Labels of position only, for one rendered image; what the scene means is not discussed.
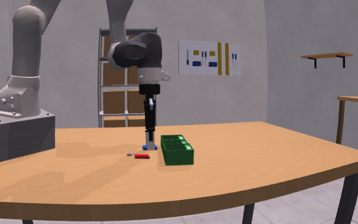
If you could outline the red aa battery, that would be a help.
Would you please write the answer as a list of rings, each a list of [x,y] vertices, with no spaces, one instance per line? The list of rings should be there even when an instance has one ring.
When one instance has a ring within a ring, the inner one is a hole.
[[[150,159],[149,154],[135,154],[135,159]]]

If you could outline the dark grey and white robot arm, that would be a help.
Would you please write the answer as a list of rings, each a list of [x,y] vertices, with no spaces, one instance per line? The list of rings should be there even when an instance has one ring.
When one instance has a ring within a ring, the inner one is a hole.
[[[12,19],[12,75],[7,77],[7,85],[0,90],[0,116],[20,119],[41,113],[38,91],[42,34],[60,2],[31,0],[29,6],[17,9]],[[159,35],[144,32],[126,39],[125,21],[133,0],[106,0],[106,3],[110,32],[107,61],[111,68],[123,70],[136,64],[137,81],[169,81],[170,75],[161,66],[162,46]]]

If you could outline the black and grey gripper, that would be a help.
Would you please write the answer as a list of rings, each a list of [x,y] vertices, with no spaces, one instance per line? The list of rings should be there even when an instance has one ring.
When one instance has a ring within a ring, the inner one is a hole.
[[[139,94],[145,94],[145,132],[146,132],[146,145],[147,150],[155,150],[155,107],[156,100],[154,94],[160,94],[160,84],[140,84]],[[148,104],[149,103],[149,104]],[[147,104],[148,104],[148,120],[147,120]]]

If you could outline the green three-compartment bin rack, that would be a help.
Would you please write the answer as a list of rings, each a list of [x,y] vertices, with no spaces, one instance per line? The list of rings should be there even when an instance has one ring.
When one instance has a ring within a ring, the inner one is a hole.
[[[165,165],[194,165],[194,149],[183,135],[161,135],[161,140],[165,149]]]

